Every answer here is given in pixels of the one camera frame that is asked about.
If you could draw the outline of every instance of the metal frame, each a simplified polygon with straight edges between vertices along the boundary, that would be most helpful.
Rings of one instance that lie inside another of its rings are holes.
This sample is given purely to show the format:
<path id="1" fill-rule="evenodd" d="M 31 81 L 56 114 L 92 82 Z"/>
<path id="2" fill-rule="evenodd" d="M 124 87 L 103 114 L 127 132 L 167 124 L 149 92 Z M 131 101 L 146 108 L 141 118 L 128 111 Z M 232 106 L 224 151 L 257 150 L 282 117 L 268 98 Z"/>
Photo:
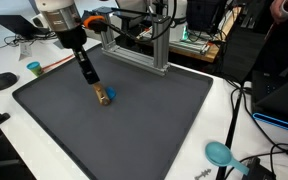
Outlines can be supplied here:
<path id="1" fill-rule="evenodd" d="M 93 12 L 103 16 L 107 23 L 111 23 L 110 14 L 113 12 L 111 8 L 101 7 L 93 10 Z M 164 31 L 169 22 L 170 18 L 167 16 L 154 17 L 153 27 L 155 34 L 160 34 Z M 108 27 L 106 32 L 101 32 L 102 50 L 105 55 L 164 76 L 170 66 L 168 63 L 169 36 L 170 30 L 168 29 L 162 36 L 153 40 L 154 57 L 151 57 L 116 45 L 112 29 Z"/>

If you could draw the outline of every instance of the person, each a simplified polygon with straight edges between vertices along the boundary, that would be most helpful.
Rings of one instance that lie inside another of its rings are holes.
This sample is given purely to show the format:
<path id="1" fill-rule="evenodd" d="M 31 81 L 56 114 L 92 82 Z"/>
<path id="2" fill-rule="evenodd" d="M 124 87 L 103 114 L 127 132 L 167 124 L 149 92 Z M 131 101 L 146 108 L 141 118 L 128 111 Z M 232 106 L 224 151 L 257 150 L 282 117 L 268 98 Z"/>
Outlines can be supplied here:
<path id="1" fill-rule="evenodd" d="M 280 75 L 288 68 L 288 18 L 283 17 L 280 10 L 283 1 L 274 0 L 270 6 L 275 28 L 271 29 L 272 31 L 245 81 L 251 81 L 251 74 L 254 70 Z"/>

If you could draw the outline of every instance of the computer mouse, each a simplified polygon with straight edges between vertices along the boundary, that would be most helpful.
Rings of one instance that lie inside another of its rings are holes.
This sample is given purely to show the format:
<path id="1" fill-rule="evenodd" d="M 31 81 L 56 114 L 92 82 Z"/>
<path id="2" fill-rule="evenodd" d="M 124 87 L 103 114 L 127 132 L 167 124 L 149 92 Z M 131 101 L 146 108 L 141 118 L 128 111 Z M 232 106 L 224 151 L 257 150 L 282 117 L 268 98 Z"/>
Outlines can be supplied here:
<path id="1" fill-rule="evenodd" d="M 11 72 L 0 74 L 0 91 L 13 86 L 17 82 L 17 76 Z"/>

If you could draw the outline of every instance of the hand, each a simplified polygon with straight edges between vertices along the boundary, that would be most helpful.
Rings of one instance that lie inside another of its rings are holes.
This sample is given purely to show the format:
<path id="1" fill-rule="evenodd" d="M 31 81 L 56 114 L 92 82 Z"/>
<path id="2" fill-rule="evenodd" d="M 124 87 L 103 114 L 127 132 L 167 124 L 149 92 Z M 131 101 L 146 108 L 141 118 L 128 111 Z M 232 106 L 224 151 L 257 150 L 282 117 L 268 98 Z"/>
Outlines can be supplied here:
<path id="1" fill-rule="evenodd" d="M 287 20 L 287 18 L 282 17 L 281 13 L 281 6 L 283 2 L 284 0 L 274 0 L 270 7 L 272 17 L 276 24 L 279 24 Z"/>

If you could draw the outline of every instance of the gray mat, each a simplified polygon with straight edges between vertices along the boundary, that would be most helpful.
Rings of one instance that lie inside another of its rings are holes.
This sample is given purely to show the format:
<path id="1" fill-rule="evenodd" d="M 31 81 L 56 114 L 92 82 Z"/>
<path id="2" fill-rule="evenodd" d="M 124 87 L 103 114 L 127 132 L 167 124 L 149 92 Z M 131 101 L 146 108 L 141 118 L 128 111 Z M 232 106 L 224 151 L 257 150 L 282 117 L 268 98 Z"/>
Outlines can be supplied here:
<path id="1" fill-rule="evenodd" d="M 212 79 L 175 67 L 160 77 L 103 55 L 100 46 L 88 56 L 117 93 L 109 106 L 98 103 L 75 60 L 14 98 L 91 179 L 164 179 Z"/>

